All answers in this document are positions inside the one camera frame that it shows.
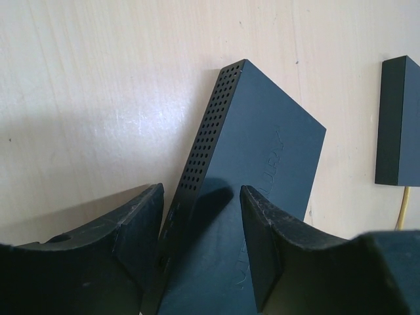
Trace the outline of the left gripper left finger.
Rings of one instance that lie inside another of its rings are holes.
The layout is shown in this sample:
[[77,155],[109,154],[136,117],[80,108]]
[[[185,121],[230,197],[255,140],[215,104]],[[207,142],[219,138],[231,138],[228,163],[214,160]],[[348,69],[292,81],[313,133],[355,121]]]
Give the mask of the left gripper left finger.
[[45,243],[1,246],[2,314],[139,314],[153,278],[164,189]]

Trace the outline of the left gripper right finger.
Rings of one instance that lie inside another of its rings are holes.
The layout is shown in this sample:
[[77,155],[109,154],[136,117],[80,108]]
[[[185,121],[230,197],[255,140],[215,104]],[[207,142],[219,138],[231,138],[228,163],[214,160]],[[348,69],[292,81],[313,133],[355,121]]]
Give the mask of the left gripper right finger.
[[346,240],[240,191],[257,310],[263,314],[418,314],[419,231]]

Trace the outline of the black network switch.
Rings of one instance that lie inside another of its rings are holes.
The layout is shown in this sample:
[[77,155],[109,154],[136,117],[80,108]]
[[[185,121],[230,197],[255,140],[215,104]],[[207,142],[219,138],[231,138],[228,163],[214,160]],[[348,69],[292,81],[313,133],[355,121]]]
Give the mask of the black network switch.
[[326,128],[249,60],[219,72],[159,236],[143,314],[255,314],[240,190],[303,219]]
[[408,56],[382,63],[375,183],[419,186],[419,65]]

